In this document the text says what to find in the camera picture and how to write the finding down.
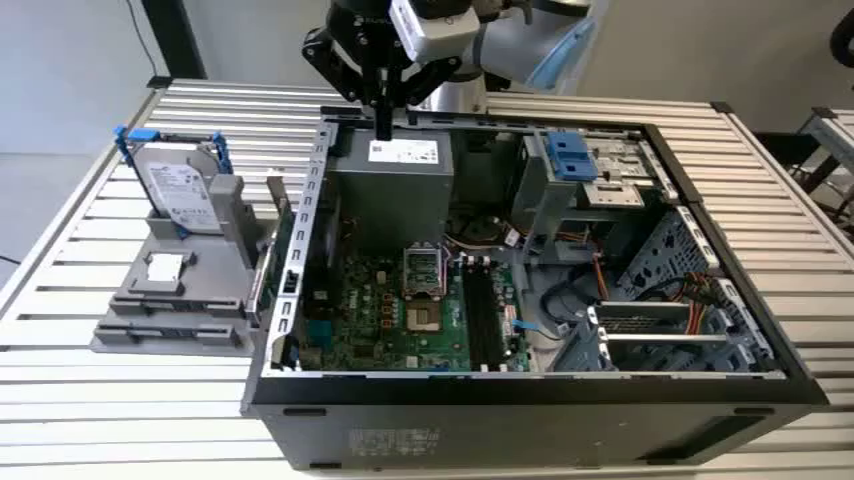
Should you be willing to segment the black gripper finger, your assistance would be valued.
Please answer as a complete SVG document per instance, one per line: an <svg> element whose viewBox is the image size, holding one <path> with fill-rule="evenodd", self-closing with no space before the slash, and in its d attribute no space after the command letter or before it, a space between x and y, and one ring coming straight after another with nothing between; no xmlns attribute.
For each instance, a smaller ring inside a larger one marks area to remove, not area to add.
<svg viewBox="0 0 854 480"><path fill-rule="evenodd" d="M403 61L395 60L387 71L385 87L385 139L393 139L393 118L397 109L419 104L462 66L458 56L430 61L403 79Z"/></svg>
<svg viewBox="0 0 854 480"><path fill-rule="evenodd" d="M357 36L355 63L359 69L355 69L337 52L335 44L337 42L329 29L313 29L303 41L303 57L342 97L350 102L359 101L365 107L373 110L375 139L383 140L383 81L373 45L365 34Z"/></svg>

